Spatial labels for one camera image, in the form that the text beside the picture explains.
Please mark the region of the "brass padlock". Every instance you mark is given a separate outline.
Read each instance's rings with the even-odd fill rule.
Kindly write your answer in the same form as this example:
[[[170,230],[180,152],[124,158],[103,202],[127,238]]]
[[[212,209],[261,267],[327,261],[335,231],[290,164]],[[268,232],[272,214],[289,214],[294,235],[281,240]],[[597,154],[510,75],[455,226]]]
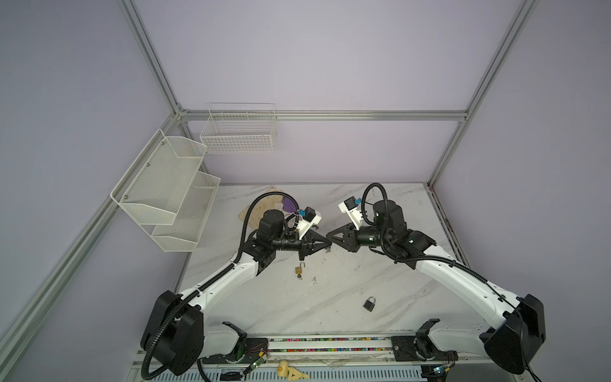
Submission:
[[[304,262],[300,262],[300,264],[295,268],[295,275],[298,279],[303,279],[303,272],[306,265]]]

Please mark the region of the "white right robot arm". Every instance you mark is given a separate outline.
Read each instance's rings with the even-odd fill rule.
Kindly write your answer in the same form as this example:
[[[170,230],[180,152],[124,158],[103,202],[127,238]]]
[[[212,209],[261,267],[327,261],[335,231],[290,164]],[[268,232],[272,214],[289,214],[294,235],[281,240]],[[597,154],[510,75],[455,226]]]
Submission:
[[[413,354],[431,361],[443,353],[486,356],[511,374],[527,372],[546,341],[544,304],[531,294],[519,296],[492,283],[453,258],[421,231],[410,229],[402,208],[388,198],[377,182],[360,198],[349,197],[338,205],[350,219],[327,234],[327,239],[349,252],[363,247],[375,254],[427,275],[468,304],[483,321],[474,328],[452,326],[431,318],[418,328],[411,345]]]

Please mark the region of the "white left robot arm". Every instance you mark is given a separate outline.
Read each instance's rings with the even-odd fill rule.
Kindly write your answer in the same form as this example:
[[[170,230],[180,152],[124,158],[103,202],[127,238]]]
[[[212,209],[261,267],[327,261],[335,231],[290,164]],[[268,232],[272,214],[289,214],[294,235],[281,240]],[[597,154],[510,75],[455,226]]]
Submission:
[[[329,240],[313,231],[321,213],[311,207],[296,208],[289,216],[269,209],[257,229],[250,231],[248,223],[257,203],[272,196],[274,192],[266,192],[251,203],[237,252],[221,270],[180,293],[166,291],[157,298],[141,340],[143,380],[153,380],[166,371],[180,376],[210,356],[240,361],[247,351],[248,335],[228,321],[209,326],[206,320],[213,307],[260,275],[278,251],[293,251],[304,260],[331,247]]]

